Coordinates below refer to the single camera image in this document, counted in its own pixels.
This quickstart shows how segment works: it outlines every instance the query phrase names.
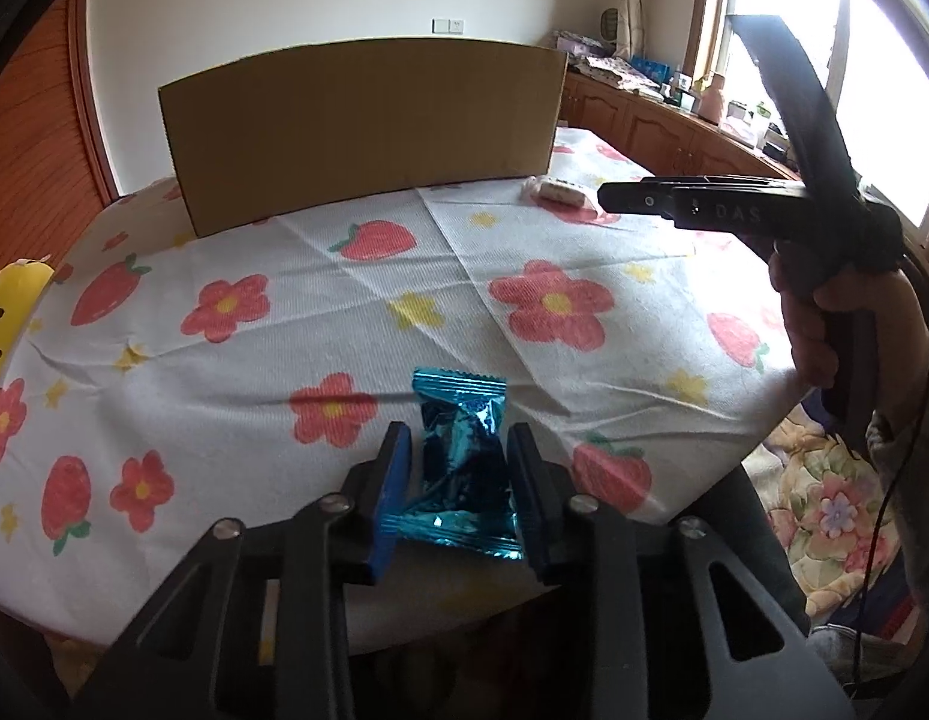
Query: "pink vase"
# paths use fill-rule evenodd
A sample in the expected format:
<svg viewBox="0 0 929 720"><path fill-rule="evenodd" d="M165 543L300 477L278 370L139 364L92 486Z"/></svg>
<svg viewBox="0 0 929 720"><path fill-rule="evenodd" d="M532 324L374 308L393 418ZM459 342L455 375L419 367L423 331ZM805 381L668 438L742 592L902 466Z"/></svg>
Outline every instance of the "pink vase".
<svg viewBox="0 0 929 720"><path fill-rule="evenodd" d="M715 73L711 85L701 95L701 105L697 110L701 119L711 124L720 124L724 118L724 76Z"/></svg>

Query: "hand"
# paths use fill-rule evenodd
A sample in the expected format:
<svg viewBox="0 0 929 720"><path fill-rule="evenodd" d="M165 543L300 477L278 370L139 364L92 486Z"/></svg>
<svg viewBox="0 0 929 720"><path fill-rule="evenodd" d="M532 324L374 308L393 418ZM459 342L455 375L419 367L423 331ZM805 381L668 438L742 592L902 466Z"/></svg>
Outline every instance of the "hand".
<svg viewBox="0 0 929 720"><path fill-rule="evenodd" d="M768 264L770 283L781 293L784 328L794 367L810 386L828 389L837 354L824 340L823 311L874 312L878 331L877 410L896 434L917 417L929 361L929 332L917 295L901 271L859 274L847 269L814 291L813 304L796 298L777 254Z"/></svg>

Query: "gray sleeve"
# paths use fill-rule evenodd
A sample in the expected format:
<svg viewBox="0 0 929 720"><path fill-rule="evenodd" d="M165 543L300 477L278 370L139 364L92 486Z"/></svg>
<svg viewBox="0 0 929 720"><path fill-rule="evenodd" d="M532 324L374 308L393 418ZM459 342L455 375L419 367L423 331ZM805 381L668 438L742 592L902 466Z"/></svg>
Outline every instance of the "gray sleeve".
<svg viewBox="0 0 929 720"><path fill-rule="evenodd" d="M913 423L892 436L882 416L875 413L871 420L867 444L885 490L904 461L913 435ZM929 617L929 399L914 455L898 482L891 506L904 549L907 582Z"/></svg>

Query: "black cable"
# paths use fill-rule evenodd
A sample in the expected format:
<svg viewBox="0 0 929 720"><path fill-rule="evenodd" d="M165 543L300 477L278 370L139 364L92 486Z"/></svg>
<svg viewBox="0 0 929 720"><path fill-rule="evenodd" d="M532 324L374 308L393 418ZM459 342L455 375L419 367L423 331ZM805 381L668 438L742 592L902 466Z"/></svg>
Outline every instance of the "black cable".
<svg viewBox="0 0 929 720"><path fill-rule="evenodd" d="M864 637L864 631L861 630L864 627L864 606L867 603L867 591L868 586L871 581L871 571L874 568L874 555L877 552L878 548L878 539L880 538L880 525L883 523L883 517L885 512L888 510L888 504L890 503L891 495L894 494L894 490L897 488L898 482L901 480L901 475L904 473L904 469L907 467L907 464L910 462L910 458L914 454L914 446L917 445L917 437L921 435L921 428L924 424L924 414L928 410L928 400L929 400L929 360L928 360L928 379L924 384L924 394L921 397L921 405L917 412L917 422L914 423L914 432L910 437L910 444L907 446L907 453L904 455L904 459L901 461L901 464L898 466L897 471L894 473L894 477L891 479L890 484L888 485L888 490L885 492L883 501L880 501L880 509L878 509L878 517L874 523L874 533L871 536L871 550L867 556L867 567L864 570L864 586L861 588L861 603L858 606L858 619L855 624L855 635L854 635L854 666L851 671L851 679L853 689L851 696L858 691L858 688L861 686L861 640Z"/></svg>

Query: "cardboard panel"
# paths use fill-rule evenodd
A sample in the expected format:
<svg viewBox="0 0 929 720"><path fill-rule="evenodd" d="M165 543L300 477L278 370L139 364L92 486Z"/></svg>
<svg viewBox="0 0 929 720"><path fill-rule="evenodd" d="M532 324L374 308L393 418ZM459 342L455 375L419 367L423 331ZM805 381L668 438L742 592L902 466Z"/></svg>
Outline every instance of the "cardboard panel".
<svg viewBox="0 0 929 720"><path fill-rule="evenodd" d="M250 56L158 90L199 236L415 186L547 172L566 55L390 38Z"/></svg>

